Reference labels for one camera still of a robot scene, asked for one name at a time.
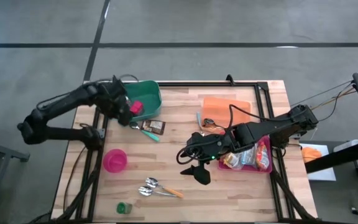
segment black clamp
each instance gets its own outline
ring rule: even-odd
[[[263,89],[266,94],[269,93],[269,85],[267,82],[257,82],[259,89]]]
[[[235,86],[236,85],[236,83],[233,80],[233,77],[230,74],[227,75],[226,81],[230,82],[230,86]]]

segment green bowl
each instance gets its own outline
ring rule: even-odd
[[[152,80],[146,80],[125,85],[127,96],[131,102],[136,100],[142,102],[144,112],[135,116],[131,121],[141,121],[158,116],[161,110],[161,93],[158,83]]]

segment plastic bag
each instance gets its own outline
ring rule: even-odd
[[[241,163],[241,157],[243,155],[244,152],[240,152],[237,154],[234,153],[227,153],[224,157],[223,157],[223,163],[232,168],[232,169],[242,169],[242,167],[244,166]]]
[[[260,142],[256,148],[256,164],[259,170],[267,170],[269,167],[270,161],[264,142]]]
[[[256,165],[256,147],[257,144],[255,144],[252,149],[246,150],[243,152],[243,155],[241,157],[241,164],[248,165],[257,168]]]

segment spoon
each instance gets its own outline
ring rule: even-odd
[[[222,127],[222,126],[220,126],[220,125],[217,125],[217,124],[215,123],[215,121],[212,120],[211,118],[205,118],[205,119],[204,119],[204,127],[224,129],[224,127]]]
[[[203,127],[201,125],[201,115],[200,115],[200,112],[197,112],[197,123],[198,123],[198,127],[200,127],[200,134],[202,136],[205,135],[205,133],[203,132]]]
[[[149,187],[152,187],[152,188],[156,188],[158,186],[160,186],[161,188],[163,188],[164,190],[166,190],[167,192],[170,192],[171,194],[174,194],[176,195],[177,197],[180,197],[180,198],[183,198],[183,194],[180,193],[180,192],[177,192],[176,190],[173,190],[173,189],[169,189],[169,188],[166,188],[164,186],[162,186],[161,184],[158,184],[158,180],[153,178],[153,177],[148,177],[146,179],[146,183]]]
[[[140,127],[139,125],[136,123],[136,122],[131,122],[129,123],[129,126],[132,128],[132,129],[138,129],[140,130]],[[145,130],[140,130],[142,131],[145,135],[147,135],[148,137],[150,137],[151,139],[153,139],[154,141],[156,142],[159,142],[160,141],[160,138],[155,136],[154,134],[150,133],[150,132],[147,132]]]
[[[162,193],[162,192],[154,192],[153,189],[151,189],[148,186],[139,187],[139,193],[141,193],[142,195],[145,195],[145,196],[150,196],[150,195],[152,195],[154,193],[157,193],[157,194],[160,194],[160,195],[176,197],[176,195],[173,195],[173,194]]]

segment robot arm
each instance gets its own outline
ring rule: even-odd
[[[77,89],[62,95],[54,102],[32,110],[23,123],[17,125],[27,144],[40,144],[48,139],[82,141],[88,149],[97,149],[101,140],[97,130],[90,126],[81,129],[51,128],[48,121],[81,105],[96,105],[101,113],[116,118],[121,125],[128,125],[132,118],[126,103],[126,90],[116,77],[110,82],[104,80],[85,83]]]
[[[304,135],[308,130],[314,129],[317,123],[318,120],[309,107],[299,105],[286,114],[260,123],[249,122],[232,126],[225,129],[224,134],[202,136],[200,133],[193,133],[187,141],[187,146],[177,154],[177,162],[187,164],[197,160],[197,167],[191,166],[181,174],[193,175],[199,183],[207,185],[211,182],[211,178],[204,165],[209,164],[211,160],[219,160],[229,152],[239,153],[249,150],[265,135],[270,135],[272,147],[284,147],[292,134]],[[179,157],[190,159],[180,162]]]

